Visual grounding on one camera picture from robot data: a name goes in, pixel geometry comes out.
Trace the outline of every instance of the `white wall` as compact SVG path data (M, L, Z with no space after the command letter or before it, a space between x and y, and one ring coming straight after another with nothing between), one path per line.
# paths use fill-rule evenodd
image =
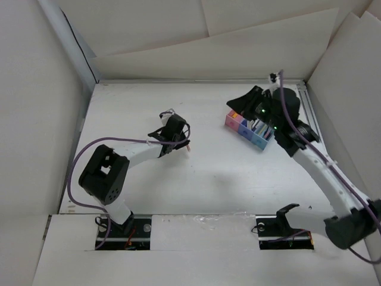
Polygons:
M0 214L55 213L82 84L37 0L1 0L0 27Z

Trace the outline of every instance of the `white cardboard wall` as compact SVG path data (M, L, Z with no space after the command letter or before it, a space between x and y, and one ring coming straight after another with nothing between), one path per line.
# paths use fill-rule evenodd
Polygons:
M338 9L149 51L95 58L106 79L306 78L325 52Z
M82 85L37 1L0 1L0 27L0 214L55 213Z
M211 36L339 7L334 35L348 13L361 15L369 3L370 0L202 0Z
M48 216L0 217L0 285L31 286Z
M373 0L367 11L381 20L381 0Z
M381 22L365 13L352 33L329 47L308 82L370 192L381 184L380 33Z
M98 57L208 36L201 0L54 1Z

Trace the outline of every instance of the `wire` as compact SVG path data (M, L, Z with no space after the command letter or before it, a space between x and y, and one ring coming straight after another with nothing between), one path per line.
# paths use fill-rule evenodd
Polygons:
M321 160L326 164L326 166L332 171L332 173L337 177L337 179L348 189L348 191L363 205L363 207L366 209L368 212L369 216L371 219L374 221L377 229L380 232L381 235L381 224L377 218L377 216L373 213L373 211L369 208L368 204L360 197L359 194L356 193L356 191L347 183L347 181L340 175L340 173L336 170L334 165L330 165L328 159L314 146L312 145L307 139L305 139L300 133L300 131L295 127L295 125L292 123L292 120L290 118L290 115L287 111L287 106L286 106L286 101L285 101L285 92L283 90L283 70L279 72L279 79L280 79L280 100L282 102L282 108L283 112L285 114L286 120L288 121L290 127L292 130L299 136L299 138L306 143L313 151L315 154L317 154ZM381 257L378 258L377 260L369 260L366 259L365 257L361 256L358 254L356 251L354 251L351 247L349 248L349 251L352 252L354 255L356 255L358 258L361 260L376 265L381 263Z
M258 234L258 231L257 231L257 232L254 231L257 227L258 227L258 226L256 225L255 227L253 227L253 228L251 229L251 232L252 232L253 234Z
M127 246L130 245L131 237L134 235L135 231L136 231L136 227L134 227L134 228L132 229L132 232L131 232L131 234L130 234L130 236L129 236L129 239L127 240L126 244L124 245L124 249L126 249Z
M308 232L306 231L305 229L301 230L301 231L298 231L292 235L289 235L288 237L281 237L281 238L277 238L276 240L268 240L267 242L268 243L278 243L279 241L285 241L285 240L289 240L290 238L292 238L292 240L297 237L298 235L301 235L305 232Z
M96 81L95 74L94 74L93 70L91 69L91 66L90 66L90 64L89 64L89 62L88 62L88 59L87 59L86 56L85 56L85 52L83 52L82 47L81 47L81 45L79 44L79 42L78 42L78 40L77 40L76 34L74 33L74 30L73 30L73 28L72 28L72 26L71 26L71 24L70 24L68 18L66 17L65 12L64 12L62 9L60 9L60 10L61 10L62 14L64 14L64 17L65 17L65 19L66 19L66 22L67 22L67 24L69 25L69 28L70 28L70 30L71 30L71 33L73 34L74 40L76 40L76 43L77 43L79 49L81 50L83 57L85 58L86 64L88 64L88 67L89 67L89 69L90 69L91 74L93 75L93 78L94 78L95 83L99 83L99 81Z
M106 239L108 238L108 236L110 234L110 230L111 230L111 218L110 218L110 216L107 213L105 208L99 207L99 206L92 206L90 204L80 203L79 201L77 201L73 197L73 194L71 193L71 180L73 178L74 168L76 167L76 164L77 164L79 158L92 145L97 144L97 143L102 142L102 141L107 141L107 140L123 141L123 142L134 142L134 143L143 143L143 144L147 144L147 143L150 143L150 144L161 144L161 145L178 145L178 144L182 144L182 143L186 142L189 139L189 137L191 136L191 126L188 123L185 123L185 125L188 127L188 135L186 136L186 138L184 140L181 140L179 142L146 141L146 140L137 140L137 139L128 139L128 138L118 138L118 137L102 137L102 138L98 138L98 139L88 143L85 147L82 148L81 151L78 152L77 156L75 156L75 158L73 160L73 164L71 165L71 168L70 168L70 171L69 171L69 175L67 176L67 195L69 196L69 199L74 204L76 204L77 206L88 207L90 209L95 209L95 210L101 210L102 212L105 213L105 215L107 217L107 231L106 231L105 237L104 237L103 241L95 247L95 250L97 250L100 247L102 247L102 245L104 245L104 243L106 242Z
M101 223L101 219L102 219L102 218L101 218L100 216L97 216L97 217L95 218L95 224L98 225L98 226L100 226L100 227L102 227L102 228L107 229L107 225L104 224L104 223Z

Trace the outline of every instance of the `screw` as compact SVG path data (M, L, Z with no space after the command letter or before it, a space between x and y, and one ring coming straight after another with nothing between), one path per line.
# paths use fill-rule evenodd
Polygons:
M260 222L259 224L257 224L257 229L259 230L259 231L264 231L264 223L262 223L262 222Z
M146 223L144 226L143 226L143 230L144 232L150 232L151 231L151 225Z

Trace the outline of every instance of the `black bracket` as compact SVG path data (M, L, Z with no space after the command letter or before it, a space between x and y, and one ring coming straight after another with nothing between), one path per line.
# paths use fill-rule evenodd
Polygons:
M368 201L368 205L378 220L380 220L381 200ZM376 225L366 209L352 209L351 212L352 214L340 219L334 216L324 220L328 238L340 249L348 249L376 230Z
M98 228L98 235L95 246L99 245L105 237L107 228L107 218L102 218L97 223L102 226L102 231ZM106 242L98 250L149 250L151 240L152 217L137 215L131 227L120 229L116 223L111 224L110 234Z
M300 233L295 238L279 240L278 238L290 237L302 229L293 229L287 221L286 213L298 207L299 204L289 204L278 210L276 215L256 215L259 246L261 250L279 249L314 249L312 239L309 234Z
M106 145L98 146L79 177L79 185L103 205L111 204L120 195L130 161L114 153ZM108 173L102 167L109 168Z
M183 132L184 126L186 125L186 120L179 116L178 114L172 114L169 117L167 124L164 127L153 131L148 134L148 136L155 138L161 142L180 142L186 139L186 136ZM162 157L166 154L172 152L172 150L178 150L187 146L190 143L190 140L177 145L163 145L159 157Z

